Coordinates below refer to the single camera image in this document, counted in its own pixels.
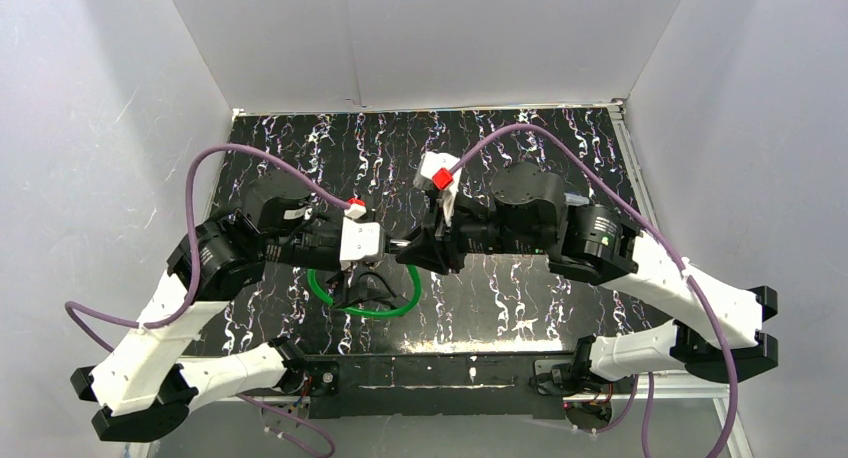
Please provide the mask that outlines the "clear plastic parts box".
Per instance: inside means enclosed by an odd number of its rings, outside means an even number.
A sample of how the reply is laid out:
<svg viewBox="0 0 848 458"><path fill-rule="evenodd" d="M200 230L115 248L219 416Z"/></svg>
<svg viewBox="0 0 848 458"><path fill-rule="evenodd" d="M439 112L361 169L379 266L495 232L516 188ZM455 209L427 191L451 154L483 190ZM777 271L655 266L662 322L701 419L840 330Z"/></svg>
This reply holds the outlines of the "clear plastic parts box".
<svg viewBox="0 0 848 458"><path fill-rule="evenodd" d="M565 202L568 207L579 207L592 204L592 201L588 197L571 192L565 193Z"/></svg>

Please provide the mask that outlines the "green cable lock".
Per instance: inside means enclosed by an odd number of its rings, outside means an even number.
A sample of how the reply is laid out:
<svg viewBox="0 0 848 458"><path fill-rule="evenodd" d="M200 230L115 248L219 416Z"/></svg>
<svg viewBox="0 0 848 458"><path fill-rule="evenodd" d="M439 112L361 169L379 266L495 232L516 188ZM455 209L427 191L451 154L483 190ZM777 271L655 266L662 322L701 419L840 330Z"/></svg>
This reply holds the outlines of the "green cable lock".
<svg viewBox="0 0 848 458"><path fill-rule="evenodd" d="M405 268L412 283L411 297L398 293L381 274L373 270L362 271L351 281L345 278L344 273L336 273L331 281L336 283L333 291L338 291L338 295L332 294L319 283L316 270L308 269L306 279L309 290L330 309L351 316L389 319L411 312L423 295L418 269L413 265L406 265Z"/></svg>

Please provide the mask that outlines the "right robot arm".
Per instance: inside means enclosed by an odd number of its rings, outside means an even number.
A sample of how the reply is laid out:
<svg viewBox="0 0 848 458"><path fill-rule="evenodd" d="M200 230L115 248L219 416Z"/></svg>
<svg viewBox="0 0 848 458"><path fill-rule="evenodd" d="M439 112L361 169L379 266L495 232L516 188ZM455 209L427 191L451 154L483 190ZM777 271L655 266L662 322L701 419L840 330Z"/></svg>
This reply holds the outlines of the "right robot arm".
<svg viewBox="0 0 848 458"><path fill-rule="evenodd" d="M567 200L564 180L519 162L498 171L493 203L459 196L443 166L419 175L428 195L421 221L395 252L404 265L447 275L470 254L543 255L551 273L637 298L667 321L617 337L581 338L569 363L541 382L574 392L630 375L684 370L715 383L745 381L779 363L764 323L778 310L774 289L739 289L674 262L662 244L614 210Z"/></svg>

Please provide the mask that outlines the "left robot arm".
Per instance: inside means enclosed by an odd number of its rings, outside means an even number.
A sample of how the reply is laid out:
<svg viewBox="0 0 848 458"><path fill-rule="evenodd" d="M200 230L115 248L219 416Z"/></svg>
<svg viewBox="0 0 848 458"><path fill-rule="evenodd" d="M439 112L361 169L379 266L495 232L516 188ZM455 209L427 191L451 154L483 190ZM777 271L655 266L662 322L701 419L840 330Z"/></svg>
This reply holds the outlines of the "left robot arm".
<svg viewBox="0 0 848 458"><path fill-rule="evenodd" d="M286 337L223 358L183 359L201 329L259 283L268 264L342 273L401 250L362 201L346 202L336 216L312 213L317 192L308 179L274 171L233 208L190 226L125 337L101 363L72 374L78 397L98 405L92 425L100 440L150 443L220 399L317 383L319 370Z"/></svg>

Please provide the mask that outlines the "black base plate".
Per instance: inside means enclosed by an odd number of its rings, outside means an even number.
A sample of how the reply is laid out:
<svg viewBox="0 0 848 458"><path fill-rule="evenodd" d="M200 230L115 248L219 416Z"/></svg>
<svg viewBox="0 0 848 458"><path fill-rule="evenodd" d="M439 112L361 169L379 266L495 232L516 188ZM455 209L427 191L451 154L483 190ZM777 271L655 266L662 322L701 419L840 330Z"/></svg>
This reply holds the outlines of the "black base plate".
<svg viewBox="0 0 848 458"><path fill-rule="evenodd" d="M315 419L529 415L561 419L568 401L612 386L571 378L569 352L308 355L257 395L305 396Z"/></svg>

